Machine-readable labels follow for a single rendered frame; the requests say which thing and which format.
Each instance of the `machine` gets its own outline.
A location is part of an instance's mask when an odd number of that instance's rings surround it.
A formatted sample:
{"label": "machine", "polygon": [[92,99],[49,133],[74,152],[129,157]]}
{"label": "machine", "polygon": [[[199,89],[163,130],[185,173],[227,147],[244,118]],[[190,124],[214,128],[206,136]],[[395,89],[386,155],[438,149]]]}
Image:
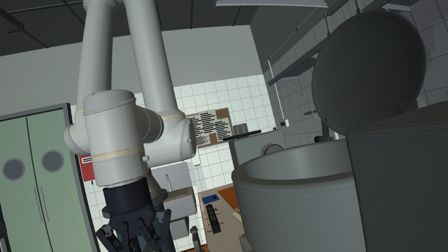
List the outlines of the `machine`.
{"label": "machine", "polygon": [[[87,12],[74,124],[65,143],[91,155],[103,189],[109,224],[96,236],[109,252],[140,251],[142,236],[152,251],[174,252],[171,210],[149,167],[192,158],[196,140],[191,120],[177,108],[156,2],[85,0]],[[112,21],[126,9],[146,108],[132,92],[112,88]],[[116,230],[121,241],[114,235]]]}

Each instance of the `blue object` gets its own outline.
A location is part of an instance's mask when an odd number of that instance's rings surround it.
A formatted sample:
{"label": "blue object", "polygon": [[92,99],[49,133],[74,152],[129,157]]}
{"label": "blue object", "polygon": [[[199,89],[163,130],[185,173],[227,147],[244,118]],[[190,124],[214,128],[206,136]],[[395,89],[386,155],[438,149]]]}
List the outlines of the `blue object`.
{"label": "blue object", "polygon": [[204,204],[208,204],[210,202],[217,201],[217,200],[220,200],[220,199],[218,198],[218,196],[216,194],[213,194],[213,195],[210,195],[210,196],[202,198],[202,202]]}

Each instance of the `tiled floor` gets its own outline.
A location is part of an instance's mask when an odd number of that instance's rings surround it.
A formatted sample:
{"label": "tiled floor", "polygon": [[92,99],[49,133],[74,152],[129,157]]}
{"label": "tiled floor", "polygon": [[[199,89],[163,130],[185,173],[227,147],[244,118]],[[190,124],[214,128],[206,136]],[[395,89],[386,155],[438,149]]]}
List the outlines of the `tiled floor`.
{"label": "tiled floor", "polygon": [[[198,83],[174,88],[177,105],[186,115],[209,109],[228,108],[232,125],[246,123],[249,131],[262,130],[268,132],[275,127],[271,102],[262,75],[233,78],[208,83]],[[136,104],[144,107],[142,93],[135,94]],[[72,117],[76,106],[71,107]],[[220,143],[199,149],[201,165],[193,166],[191,160],[186,160],[190,170],[190,178],[196,197],[198,213],[189,216],[190,228],[197,226],[201,243],[206,244],[202,216],[199,209],[198,192],[232,183],[232,157],[228,143]],[[84,182],[87,201],[95,230],[108,223],[100,214],[106,206],[102,188],[95,181]],[[192,235],[174,241],[176,251],[193,248]],[[100,244],[101,252],[107,252]]]}

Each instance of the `dark gray disc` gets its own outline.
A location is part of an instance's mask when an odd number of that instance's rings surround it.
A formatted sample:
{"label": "dark gray disc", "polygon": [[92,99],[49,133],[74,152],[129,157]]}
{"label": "dark gray disc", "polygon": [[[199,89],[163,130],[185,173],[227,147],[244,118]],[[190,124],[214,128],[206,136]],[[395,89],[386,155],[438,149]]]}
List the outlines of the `dark gray disc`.
{"label": "dark gray disc", "polygon": [[425,78],[417,29],[386,10],[357,14],[325,42],[313,69],[313,101],[328,127],[351,129],[408,111]]}

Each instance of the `double door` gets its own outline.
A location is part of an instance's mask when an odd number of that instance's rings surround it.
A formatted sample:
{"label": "double door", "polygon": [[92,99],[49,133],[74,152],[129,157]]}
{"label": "double door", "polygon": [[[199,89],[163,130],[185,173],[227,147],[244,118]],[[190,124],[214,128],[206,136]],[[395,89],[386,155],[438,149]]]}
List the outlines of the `double door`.
{"label": "double door", "polygon": [[11,252],[87,252],[91,237],[64,111],[0,122],[0,204]]}

